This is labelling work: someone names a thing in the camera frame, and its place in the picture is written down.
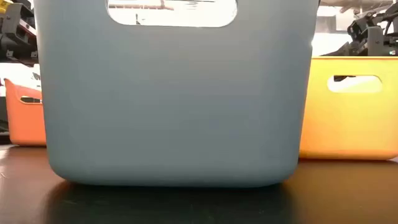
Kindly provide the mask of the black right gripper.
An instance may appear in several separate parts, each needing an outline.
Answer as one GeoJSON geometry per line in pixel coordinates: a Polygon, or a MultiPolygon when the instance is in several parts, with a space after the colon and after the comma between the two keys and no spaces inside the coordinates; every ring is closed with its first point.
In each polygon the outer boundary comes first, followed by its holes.
{"type": "Polygon", "coordinates": [[[385,12],[367,12],[347,32],[352,42],[323,56],[397,56],[397,2],[385,12]]]}

